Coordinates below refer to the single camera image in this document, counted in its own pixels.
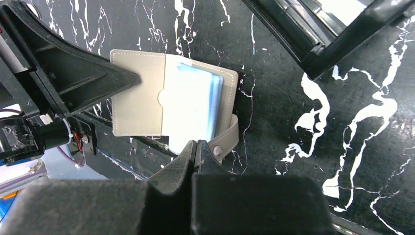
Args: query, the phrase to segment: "wire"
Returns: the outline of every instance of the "wire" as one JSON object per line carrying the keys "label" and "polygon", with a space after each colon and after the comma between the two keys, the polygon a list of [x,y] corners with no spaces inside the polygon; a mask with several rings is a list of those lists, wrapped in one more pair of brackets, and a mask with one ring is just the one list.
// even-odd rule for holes
{"label": "wire", "polygon": [[16,114],[21,114],[22,112],[16,109],[0,109],[0,112],[11,112]]}
{"label": "wire", "polygon": [[10,208],[12,207],[12,205],[13,205],[13,203],[14,203],[14,200],[15,200],[15,199],[16,199],[16,197],[17,197],[17,194],[19,194],[19,191],[17,191],[17,192],[16,192],[16,196],[14,196],[13,201],[12,201],[12,203],[10,203],[10,207],[7,209],[6,213],[4,213],[3,218],[1,218],[1,219],[0,219],[0,223],[1,223],[1,222],[3,221],[3,219],[6,217],[7,213],[9,213],[9,210],[10,210]]}
{"label": "wire", "polygon": [[75,161],[73,158],[71,158],[70,156],[68,156],[68,154],[66,154],[65,152],[64,152],[64,150],[60,147],[60,146],[58,146],[57,147],[57,149],[58,149],[58,151],[66,158],[66,159],[68,159],[69,161],[71,161],[71,162],[73,162],[73,163],[75,163],[75,165],[76,166],[78,166],[79,168],[83,168],[84,167],[84,165],[85,165],[85,159],[82,159],[80,162],[77,162],[77,161]]}

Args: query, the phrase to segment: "beige wallet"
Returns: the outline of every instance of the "beige wallet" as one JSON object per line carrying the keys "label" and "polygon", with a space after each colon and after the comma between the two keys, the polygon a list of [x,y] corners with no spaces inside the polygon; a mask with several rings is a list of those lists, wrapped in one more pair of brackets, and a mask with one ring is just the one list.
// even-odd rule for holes
{"label": "beige wallet", "polygon": [[184,63],[223,77],[223,87],[216,123],[215,138],[209,142],[218,161],[239,142],[238,117],[232,114],[238,74],[235,71],[194,61],[178,55],[112,50],[111,63],[140,75],[142,83],[112,97],[113,133],[115,136],[168,136],[168,126],[180,114],[168,112],[169,77],[178,63]]}

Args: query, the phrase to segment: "marble surface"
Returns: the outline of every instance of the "marble surface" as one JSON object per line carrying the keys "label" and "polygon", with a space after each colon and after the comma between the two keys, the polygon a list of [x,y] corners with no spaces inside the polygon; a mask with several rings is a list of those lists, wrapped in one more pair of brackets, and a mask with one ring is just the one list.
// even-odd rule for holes
{"label": "marble surface", "polygon": [[[330,211],[382,234],[414,234],[415,17],[312,81],[239,0],[27,0],[65,40],[189,57],[240,72],[236,174],[306,175]],[[92,113],[111,120],[111,102]]]}

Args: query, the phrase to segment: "snap button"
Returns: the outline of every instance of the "snap button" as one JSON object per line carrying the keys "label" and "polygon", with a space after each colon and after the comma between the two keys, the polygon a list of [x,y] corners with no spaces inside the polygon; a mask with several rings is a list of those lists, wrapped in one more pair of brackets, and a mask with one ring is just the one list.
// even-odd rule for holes
{"label": "snap button", "polygon": [[221,155],[222,153],[223,153],[223,150],[222,150],[221,146],[216,146],[216,147],[213,148],[213,154],[216,157],[219,157],[219,155]]}

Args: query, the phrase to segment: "screw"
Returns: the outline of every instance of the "screw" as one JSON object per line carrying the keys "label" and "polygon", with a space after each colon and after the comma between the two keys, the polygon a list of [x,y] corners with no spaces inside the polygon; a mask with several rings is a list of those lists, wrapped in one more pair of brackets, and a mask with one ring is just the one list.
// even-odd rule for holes
{"label": "screw", "polygon": [[82,135],[81,141],[83,143],[89,143],[88,136],[87,135]]}

